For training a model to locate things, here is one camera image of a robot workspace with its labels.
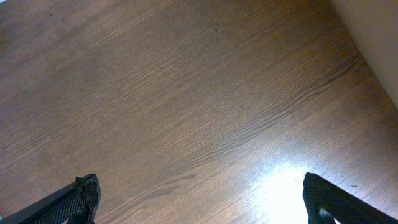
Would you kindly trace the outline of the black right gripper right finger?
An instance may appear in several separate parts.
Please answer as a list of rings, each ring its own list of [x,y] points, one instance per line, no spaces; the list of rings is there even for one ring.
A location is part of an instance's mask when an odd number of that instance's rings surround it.
[[[314,173],[305,174],[303,199],[309,224],[397,224],[397,219]]]

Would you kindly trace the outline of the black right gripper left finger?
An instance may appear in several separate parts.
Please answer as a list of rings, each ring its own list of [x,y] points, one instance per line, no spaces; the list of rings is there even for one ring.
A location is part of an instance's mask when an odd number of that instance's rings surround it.
[[[2,224],[94,224],[101,188],[96,174],[74,182],[32,205],[1,219]]]

